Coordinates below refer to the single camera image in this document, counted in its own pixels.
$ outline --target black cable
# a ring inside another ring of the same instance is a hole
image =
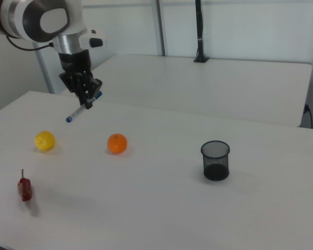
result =
[[[12,46],[14,46],[15,48],[18,48],[18,49],[20,49],[20,50],[22,50],[22,51],[39,51],[40,49],[44,49],[44,48],[48,48],[48,47],[53,47],[53,44],[50,43],[50,44],[48,44],[48,45],[46,45],[46,46],[39,47],[39,48],[22,48],[22,47],[17,46],[15,43],[13,43],[12,40],[11,40],[8,36],[6,36],[6,38],[7,38],[7,40],[12,44]]]
[[[313,129],[312,112],[311,112],[311,110],[309,109],[309,105],[308,105],[308,104],[305,104],[303,115],[306,114],[307,112],[309,112],[309,116],[311,117],[311,129]]]
[[[311,117],[311,129],[313,128],[313,119],[312,119],[312,112],[308,107],[309,116]]]

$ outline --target lemon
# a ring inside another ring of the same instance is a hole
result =
[[[48,150],[54,147],[56,139],[51,132],[42,131],[35,137],[35,145],[41,150]]]

